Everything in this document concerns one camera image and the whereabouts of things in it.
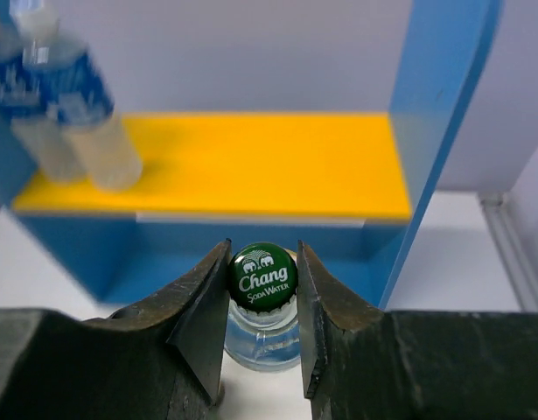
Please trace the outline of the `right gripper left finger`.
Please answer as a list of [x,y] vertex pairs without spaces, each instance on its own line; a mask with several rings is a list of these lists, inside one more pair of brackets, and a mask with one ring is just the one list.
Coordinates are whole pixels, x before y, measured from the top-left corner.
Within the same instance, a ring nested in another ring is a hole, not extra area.
[[230,241],[107,318],[0,309],[0,419],[213,419]]

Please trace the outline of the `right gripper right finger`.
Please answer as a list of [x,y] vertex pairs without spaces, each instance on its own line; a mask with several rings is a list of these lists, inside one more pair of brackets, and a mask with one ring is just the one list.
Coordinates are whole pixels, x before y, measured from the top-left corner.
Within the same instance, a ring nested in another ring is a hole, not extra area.
[[297,249],[315,419],[538,419],[538,313],[382,311]]

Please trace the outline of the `clear soda bottle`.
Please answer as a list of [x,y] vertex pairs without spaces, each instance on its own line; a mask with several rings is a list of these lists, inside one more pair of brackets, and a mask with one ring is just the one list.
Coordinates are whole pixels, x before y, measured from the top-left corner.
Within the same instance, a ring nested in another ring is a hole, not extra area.
[[225,350],[238,364],[276,373],[300,361],[296,254],[256,242],[228,264]]

